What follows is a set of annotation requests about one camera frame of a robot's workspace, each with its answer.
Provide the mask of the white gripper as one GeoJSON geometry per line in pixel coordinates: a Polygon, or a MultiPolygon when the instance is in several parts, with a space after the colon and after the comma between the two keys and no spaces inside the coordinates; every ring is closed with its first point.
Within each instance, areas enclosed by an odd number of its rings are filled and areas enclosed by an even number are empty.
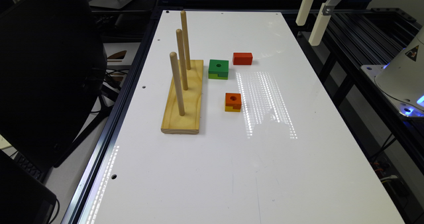
{"type": "MultiPolygon", "coordinates": [[[[297,26],[303,26],[306,23],[313,1],[314,0],[302,0],[297,18],[295,20],[297,26]]],[[[327,0],[321,5],[317,19],[309,37],[309,43],[311,46],[318,46],[321,43],[322,37],[331,19],[331,15],[335,7],[341,1],[342,0],[327,0]]]]}

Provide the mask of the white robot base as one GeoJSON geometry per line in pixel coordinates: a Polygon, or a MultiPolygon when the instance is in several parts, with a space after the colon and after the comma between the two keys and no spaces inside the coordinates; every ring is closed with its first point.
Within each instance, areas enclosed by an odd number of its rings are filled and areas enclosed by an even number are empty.
{"type": "Polygon", "coordinates": [[[423,118],[423,30],[388,64],[361,70],[401,116],[423,118]]]}

